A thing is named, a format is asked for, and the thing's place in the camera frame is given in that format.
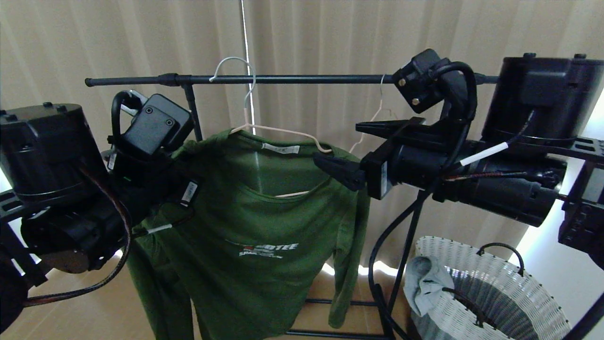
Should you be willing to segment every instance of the basket handle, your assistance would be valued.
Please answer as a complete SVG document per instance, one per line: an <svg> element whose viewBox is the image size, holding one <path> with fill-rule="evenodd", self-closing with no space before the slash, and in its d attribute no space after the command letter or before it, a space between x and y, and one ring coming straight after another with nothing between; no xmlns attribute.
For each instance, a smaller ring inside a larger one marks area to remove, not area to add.
<svg viewBox="0 0 604 340"><path fill-rule="evenodd" d="M484 325L483 325L484 320L485 320L484 313L482 310L480 310L478 308L478 306L476 306L476 304L474 302L470 301L467 297L465 297L463 294L461 294L461 292L459 290L443 287L443 292L455 294L457 296L457 299L460 300L461 302L463 302L464 306L466 306L467 309L469 309L472 313L474 313L474 315L476 315L476 322L474 324L479 326L480 328L484 327Z"/></svg>
<svg viewBox="0 0 604 340"><path fill-rule="evenodd" d="M524 277L524 261L522 260L522 256L520 256L520 253L516 250L516 248L510 246L509 244L499 243L499 242L487 243L484 246L480 247L480 249L478 250L478 252L476 252L476 254L478 256L483 256L485 248L492 247L492 246L508 248L512 252L514 252L514 254L516 254L516 256L518 257L518 262L520 262L520 269L518 269L518 273L520 274L520 276Z"/></svg>

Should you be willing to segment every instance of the gray towel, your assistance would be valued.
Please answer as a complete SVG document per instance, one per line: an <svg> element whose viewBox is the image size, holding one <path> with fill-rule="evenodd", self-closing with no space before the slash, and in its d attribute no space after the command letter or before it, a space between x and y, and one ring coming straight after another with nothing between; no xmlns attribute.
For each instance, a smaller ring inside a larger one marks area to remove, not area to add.
<svg viewBox="0 0 604 340"><path fill-rule="evenodd" d="M443 287L454 289L453 279L439 259L434 256L418 256L406 269L403 291L411 309L419 316L428 313L439 301Z"/></svg>

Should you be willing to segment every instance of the white cable sleeve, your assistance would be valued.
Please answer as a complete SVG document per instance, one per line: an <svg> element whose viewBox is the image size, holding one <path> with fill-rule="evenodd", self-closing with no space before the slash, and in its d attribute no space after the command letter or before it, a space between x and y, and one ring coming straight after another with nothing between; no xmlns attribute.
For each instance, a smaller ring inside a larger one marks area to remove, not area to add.
<svg viewBox="0 0 604 340"><path fill-rule="evenodd" d="M494 155L500 151L503 151L503 150L507 149L508 147L509 146L506 142L499 143L495 146L491 146L490 148L488 148L486 150L482 150L477 154L471 155L470 157L466 157L466 158L460 160L459 162L462 166L466 166L468 164L471 164L471 163L479 161L483 158L486 158L490 155Z"/></svg>
<svg viewBox="0 0 604 340"><path fill-rule="evenodd" d="M170 229L171 227L172 227L172 224L165 224L163 226L159 226L159 227L156 227L156 228L147 229L147 233L152 234L154 232L158 232L158 231L161 231L161 230L164 230L164 229Z"/></svg>

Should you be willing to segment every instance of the clothing rack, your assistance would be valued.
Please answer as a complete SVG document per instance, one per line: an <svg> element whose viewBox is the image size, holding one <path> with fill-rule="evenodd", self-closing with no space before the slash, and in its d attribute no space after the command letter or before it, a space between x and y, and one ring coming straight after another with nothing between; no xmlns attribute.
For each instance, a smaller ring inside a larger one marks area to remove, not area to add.
<svg viewBox="0 0 604 340"><path fill-rule="evenodd" d="M185 97L187 99L189 110L194 120L193 131L195 133L195 139L200 141L203 139L201 134L201 127L199 126L199 115L197 106L195 105L195 93L193 92L193 85L207 85L207 84L249 84L253 82L252 76L217 76L210 82L212 76L194 76L191 74L176 74L166 73L157 77L121 77L121 78L86 78L85 83L88 87L94 86L105 86L105 85L164 85L170 87L181 87L185 91ZM258 75L256 76L257 84L380 84L380 83L393 83L392 76L386 74L334 74L334 75ZM413 215L411 224L415 222L417 226L416 216ZM396 295L399 291L402 275L403 266L406 263L406 258L409 255L409 249L405 247L402 261L397 271L396 279L394 280L394 287L388 302L388 311L392 312L394 303L396 302ZM379 287L381 298L384 300L384 294L382 288ZM329 299L306 299L307 303L314 304L331 304L332 300ZM375 301L351 301L351 306L368 306L377 307L378 304ZM383 334L365 334L365 333L343 333L343 332L321 332L316 330L296 330L290 329L286 332L288 335L300 335L300 336L316 336L319 338L336 338L336 339L358 339L358 340L395 340L394 332L390 327L386 317L381 310L378 309L380 321L382 324Z"/></svg>

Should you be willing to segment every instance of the white label sticker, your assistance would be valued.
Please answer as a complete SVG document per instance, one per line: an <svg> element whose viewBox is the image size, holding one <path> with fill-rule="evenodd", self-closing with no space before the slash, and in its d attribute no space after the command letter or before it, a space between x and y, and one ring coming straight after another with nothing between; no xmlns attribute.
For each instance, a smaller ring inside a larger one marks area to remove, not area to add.
<svg viewBox="0 0 604 340"><path fill-rule="evenodd" d="M197 188L198 188L197 183L194 183L192 181L189 182L189 184L187 185L187 189L185 190L185 193L182 195L182 198L181 198L182 205L188 206L188 204L191 203L191 199L193 198L193 195L197 191Z"/></svg>
<svg viewBox="0 0 604 340"><path fill-rule="evenodd" d="M300 151L300 145L293 146L274 146L269 143L262 143L262 148L278 152L280 154L297 154Z"/></svg>
<svg viewBox="0 0 604 340"><path fill-rule="evenodd" d="M390 191L391 188L392 184L390 184L390 181L388 180L388 161L386 161L382 164L382 198L386 196L386 194L388 193L388 191Z"/></svg>
<svg viewBox="0 0 604 340"><path fill-rule="evenodd" d="M117 157L117 152L114 152L111 154L111 156L109 156L109 162L107 163L107 167L109 168L109 170L113 170L113 168L115 166L116 157Z"/></svg>

